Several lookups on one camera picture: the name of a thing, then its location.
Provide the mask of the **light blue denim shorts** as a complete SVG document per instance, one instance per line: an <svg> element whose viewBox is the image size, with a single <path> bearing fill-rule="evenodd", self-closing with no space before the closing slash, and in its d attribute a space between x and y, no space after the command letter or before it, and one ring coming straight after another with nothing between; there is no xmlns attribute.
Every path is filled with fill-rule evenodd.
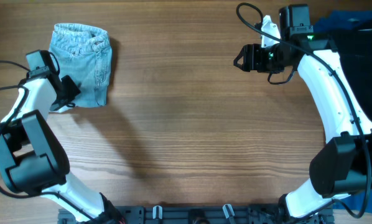
<svg viewBox="0 0 372 224"><path fill-rule="evenodd" d="M98 27L76 23L55 24L49 51L60 66L60 77L68 75L80 94L59 113L73 107L105 106L111 76L113 51L109 34Z"/></svg>

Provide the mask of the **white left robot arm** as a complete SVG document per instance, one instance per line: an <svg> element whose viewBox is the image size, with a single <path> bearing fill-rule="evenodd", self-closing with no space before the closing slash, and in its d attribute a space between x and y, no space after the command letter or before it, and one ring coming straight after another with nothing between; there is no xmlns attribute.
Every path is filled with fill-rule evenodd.
<svg viewBox="0 0 372 224"><path fill-rule="evenodd" d="M80 89L60 76L56 56L47 50L26 55L26 77L18 98L0 122L0 193L16 199L47 198L77 223L124 223L119 210L70 171L68 156L47 124L47 116L72 107Z"/></svg>

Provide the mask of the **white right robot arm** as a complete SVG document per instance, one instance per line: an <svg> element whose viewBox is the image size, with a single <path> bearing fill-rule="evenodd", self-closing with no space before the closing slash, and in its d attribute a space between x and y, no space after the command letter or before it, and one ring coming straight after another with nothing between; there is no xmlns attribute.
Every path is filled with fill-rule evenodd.
<svg viewBox="0 0 372 224"><path fill-rule="evenodd" d="M362 206L355 214L360 218L372 191L372 121L344 75L334 39L314 32L309 7L291 4L279 11L279 17L275 24L261 15L251 26L261 35L261 42L245 45L233 63L242 71L269 76L287 67L298 73L322 119L325 146L312 159L309 178L279 199L276 222L303 222L334 203L363 193Z"/></svg>

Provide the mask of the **black folded shirt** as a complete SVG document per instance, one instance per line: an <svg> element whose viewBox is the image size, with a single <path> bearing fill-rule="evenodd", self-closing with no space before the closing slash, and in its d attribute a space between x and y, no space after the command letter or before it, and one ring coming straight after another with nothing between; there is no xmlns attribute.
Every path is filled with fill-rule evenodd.
<svg viewBox="0 0 372 224"><path fill-rule="evenodd" d="M352 30L331 31L346 79L372 121L372 20Z"/></svg>

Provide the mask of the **blue folded shirt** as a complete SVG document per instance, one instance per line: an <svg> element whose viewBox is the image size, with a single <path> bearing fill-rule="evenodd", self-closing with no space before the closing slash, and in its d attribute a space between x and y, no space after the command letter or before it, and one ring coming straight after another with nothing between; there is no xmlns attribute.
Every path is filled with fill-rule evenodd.
<svg viewBox="0 0 372 224"><path fill-rule="evenodd" d="M329 33L334 30L352 30L372 20L372 11L333 11L328 17L314 24L315 32Z"/></svg>

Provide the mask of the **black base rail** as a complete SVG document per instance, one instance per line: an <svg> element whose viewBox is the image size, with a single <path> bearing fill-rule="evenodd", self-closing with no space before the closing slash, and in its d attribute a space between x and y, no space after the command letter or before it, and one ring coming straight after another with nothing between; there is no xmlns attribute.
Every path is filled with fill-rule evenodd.
<svg viewBox="0 0 372 224"><path fill-rule="evenodd" d="M212 224L269 224L275 223L275 204L253 204L250 206L224 205L222 207L142 207L119 206L126 223L188 224L197 217L206 218Z"/></svg>

